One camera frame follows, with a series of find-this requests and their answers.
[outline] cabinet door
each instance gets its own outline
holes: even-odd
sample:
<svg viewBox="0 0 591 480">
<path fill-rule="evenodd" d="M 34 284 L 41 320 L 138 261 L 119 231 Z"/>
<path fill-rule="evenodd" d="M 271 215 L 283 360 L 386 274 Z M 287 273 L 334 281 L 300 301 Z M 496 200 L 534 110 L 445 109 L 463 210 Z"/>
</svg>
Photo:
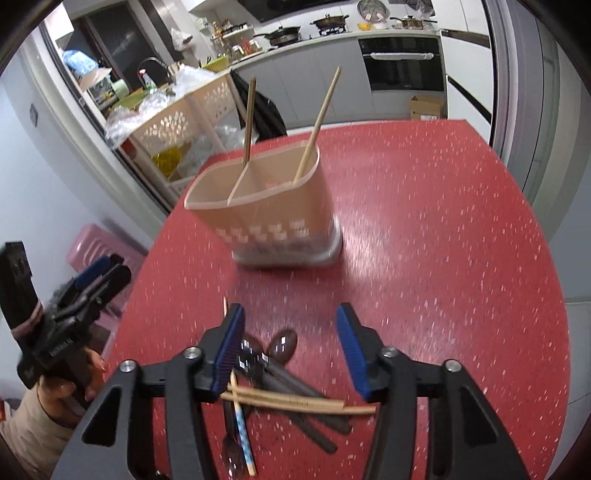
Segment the cabinet door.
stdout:
<svg viewBox="0 0 591 480">
<path fill-rule="evenodd" d="M 244 68 L 238 68 L 238 73 L 247 82 L 256 77 L 256 91 L 271 100 L 279 110 L 287 128 L 293 128 L 297 123 L 296 113 L 291 105 L 281 77 L 273 59 L 256 61 Z"/>
<path fill-rule="evenodd" d="M 447 82 L 447 117 L 449 119 L 466 120 L 486 143 L 491 140 L 491 125 L 476 108 L 456 89 Z"/>
<path fill-rule="evenodd" d="M 299 125 L 314 125 L 329 85 L 324 81 L 314 48 L 299 48 L 277 54 L 274 62 Z M 326 120 L 331 121 L 334 117 L 335 111 L 330 106 L 326 112 Z"/>
<path fill-rule="evenodd" d="M 431 0 L 437 17 L 437 28 L 468 31 L 460 0 Z"/>
<path fill-rule="evenodd" d="M 415 95 L 443 99 L 441 92 L 418 92 L 416 90 L 380 90 L 372 93 L 375 112 L 379 118 L 410 118 L 408 103 Z"/>
<path fill-rule="evenodd" d="M 494 74 L 489 48 L 456 38 L 441 37 L 446 73 L 492 112 Z"/>
<path fill-rule="evenodd" d="M 328 41 L 319 44 L 314 53 L 327 85 L 330 85 L 336 68 L 339 65 L 342 68 L 331 102 L 335 120 L 372 118 L 375 109 L 371 87 L 357 39 Z"/>
<path fill-rule="evenodd" d="M 488 23 L 482 0 L 462 0 L 462 8 L 468 26 L 468 32 L 488 35 Z"/>
</svg>

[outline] pink stool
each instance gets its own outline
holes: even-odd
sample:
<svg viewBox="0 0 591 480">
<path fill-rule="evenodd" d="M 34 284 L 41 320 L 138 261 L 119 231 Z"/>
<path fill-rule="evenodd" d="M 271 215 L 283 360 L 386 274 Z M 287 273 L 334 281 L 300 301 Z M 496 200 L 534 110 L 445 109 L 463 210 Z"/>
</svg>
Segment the pink stool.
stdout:
<svg viewBox="0 0 591 480">
<path fill-rule="evenodd" d="M 131 284 L 111 301 L 108 311 L 102 312 L 100 319 L 95 322 L 111 332 L 102 353 L 103 358 L 106 358 L 111 351 L 119 328 L 119 319 L 145 257 L 94 223 L 89 223 L 80 231 L 66 255 L 66 261 L 77 273 L 80 273 L 100 257 L 111 254 L 123 257 L 124 265 L 131 270 Z"/>
</svg>

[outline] speckled red tabletop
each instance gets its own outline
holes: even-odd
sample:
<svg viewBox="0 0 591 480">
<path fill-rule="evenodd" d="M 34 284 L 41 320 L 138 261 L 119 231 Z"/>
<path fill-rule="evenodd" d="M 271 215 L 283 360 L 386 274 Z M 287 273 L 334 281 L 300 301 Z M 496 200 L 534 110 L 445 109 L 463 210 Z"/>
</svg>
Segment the speckled red tabletop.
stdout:
<svg viewBox="0 0 591 480">
<path fill-rule="evenodd" d="M 282 138 L 253 153 L 307 138 Z M 150 252 L 110 364 L 149 364 L 194 344 L 222 319 L 222 297 L 246 309 L 268 342 L 300 337 L 289 370 L 327 395 L 361 403 L 334 325 L 339 303 L 423 362 L 460 360 L 505 423 L 532 478 L 553 459 L 569 390 L 569 338 L 560 285 L 534 215 L 512 177 L 465 122 L 381 122 L 323 130 L 321 160 L 345 244 L 318 270 L 244 271 L 180 201 Z M 413 479 L 424 478 L 426 403 L 419 403 Z M 205 407 L 220 477 L 221 405 Z M 248 423 L 261 479 L 360 479 L 374 421 L 353 421 L 322 452 L 289 421 Z M 154 417 L 157 466 L 167 470 L 163 404 Z"/>
</svg>

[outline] faucet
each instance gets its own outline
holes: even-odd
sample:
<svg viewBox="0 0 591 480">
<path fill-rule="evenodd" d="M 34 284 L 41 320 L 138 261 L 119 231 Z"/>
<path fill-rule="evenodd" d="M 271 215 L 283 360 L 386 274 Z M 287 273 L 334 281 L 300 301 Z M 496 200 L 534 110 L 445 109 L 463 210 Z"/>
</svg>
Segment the faucet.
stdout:
<svg viewBox="0 0 591 480">
<path fill-rule="evenodd" d="M 160 59 L 157 59 L 156 57 L 148 57 L 147 59 L 143 59 L 143 60 L 142 60 L 142 61 L 139 63 L 139 65 L 138 65 L 138 78 L 139 78 L 139 81 L 140 81 L 140 82 L 141 82 L 141 84 L 142 84 L 142 88 L 143 88 L 143 89 L 145 89 L 145 88 L 146 88 L 146 84 L 145 84 L 145 82 L 144 82 L 144 79 L 143 79 L 143 77 L 140 75 L 140 73 L 139 73 L 139 72 L 142 70 L 142 66 L 143 66 L 143 65 L 144 65 L 144 63 L 146 63 L 147 61 L 154 61 L 154 62 L 156 62 L 158 65 L 160 65 L 160 66 L 161 66 L 161 67 L 164 69 L 164 72 L 166 73 L 166 76 L 168 77 L 168 81 L 169 81 L 169 83 L 174 83 L 174 80 L 173 80 L 172 76 L 170 75 L 170 72 L 168 71 L 168 66 L 167 66 L 167 65 L 166 65 L 166 64 L 165 64 L 165 63 L 164 63 L 162 60 L 160 60 Z"/>
</svg>

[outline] human hand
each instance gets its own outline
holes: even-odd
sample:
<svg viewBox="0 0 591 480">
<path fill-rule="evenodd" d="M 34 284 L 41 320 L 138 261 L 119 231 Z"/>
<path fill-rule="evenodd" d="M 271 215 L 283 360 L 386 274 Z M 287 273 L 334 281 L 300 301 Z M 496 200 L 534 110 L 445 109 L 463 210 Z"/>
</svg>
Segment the human hand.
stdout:
<svg viewBox="0 0 591 480">
<path fill-rule="evenodd" d="M 89 368 L 92 372 L 92 380 L 86 387 L 85 398 L 87 401 L 93 400 L 105 385 L 103 373 L 105 366 L 103 359 L 94 350 L 85 348 L 88 357 Z M 49 418 L 57 424 L 68 428 L 75 428 L 80 422 L 79 415 L 75 414 L 68 408 L 64 399 L 71 396 L 76 390 L 76 386 L 72 382 L 68 382 L 62 378 L 46 377 L 43 375 L 39 380 L 37 388 L 37 397 L 41 408 L 47 413 Z"/>
</svg>

